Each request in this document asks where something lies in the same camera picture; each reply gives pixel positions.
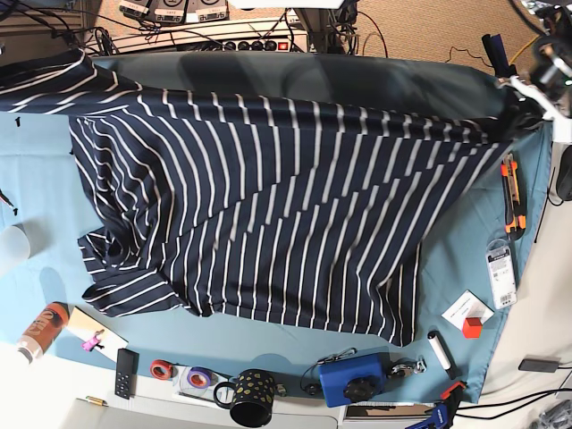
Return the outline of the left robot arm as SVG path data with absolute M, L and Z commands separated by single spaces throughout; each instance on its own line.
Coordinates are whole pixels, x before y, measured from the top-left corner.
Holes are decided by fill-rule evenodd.
M 520 101 L 536 103 L 552 125 L 552 141 L 571 144 L 571 3 L 510 1 L 517 17 L 535 34 L 533 67 L 500 78 Z

